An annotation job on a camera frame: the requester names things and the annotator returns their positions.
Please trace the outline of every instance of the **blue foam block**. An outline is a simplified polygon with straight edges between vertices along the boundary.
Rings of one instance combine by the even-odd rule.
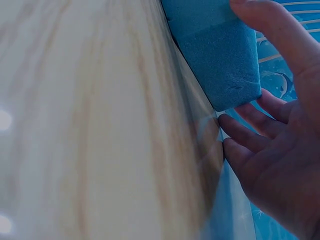
[[[162,0],[174,40],[216,111],[261,96],[256,33],[228,0]]]

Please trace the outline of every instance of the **wood panel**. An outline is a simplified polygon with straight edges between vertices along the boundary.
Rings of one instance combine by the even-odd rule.
[[[0,239],[199,237],[219,127],[158,0],[0,1],[0,118]]]

